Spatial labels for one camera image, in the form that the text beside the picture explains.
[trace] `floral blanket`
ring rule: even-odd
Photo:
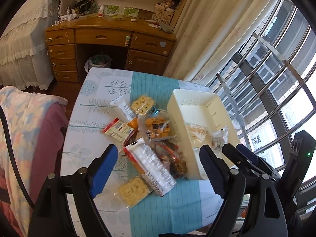
[[[15,161],[28,192],[32,160],[40,129],[47,110],[54,103],[67,105],[68,102],[59,96],[22,92],[11,86],[0,90],[0,105],[7,118]],[[0,167],[5,172],[10,208],[23,235],[27,236],[31,209],[15,178],[2,126],[0,127]]]

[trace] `curtain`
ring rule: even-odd
[[[206,85],[256,30],[277,0],[188,0],[164,76]]]

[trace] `bed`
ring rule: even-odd
[[[59,0],[27,0],[0,38],[0,85],[47,89],[54,79],[45,29],[58,20]]]

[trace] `black cable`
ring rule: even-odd
[[[18,167],[17,167],[16,162],[15,162],[14,153],[13,153],[12,144],[11,144],[10,132],[9,132],[9,128],[8,128],[8,123],[7,123],[7,119],[5,117],[4,111],[3,111],[1,106],[0,106],[0,119],[1,119],[3,132],[4,132],[4,136],[5,136],[5,141],[7,143],[8,153],[9,153],[9,157],[10,157],[10,161],[11,161],[11,165],[12,165],[15,177],[18,181],[19,187],[20,187],[24,197],[26,198],[30,207],[32,209],[34,209],[34,203],[31,200],[30,196],[28,195],[27,190],[25,189],[25,186],[24,186],[23,181],[21,179]]]

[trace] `bottle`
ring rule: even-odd
[[[104,8],[105,8],[104,3],[102,3],[99,9],[99,15],[98,15],[99,17],[103,17]]]

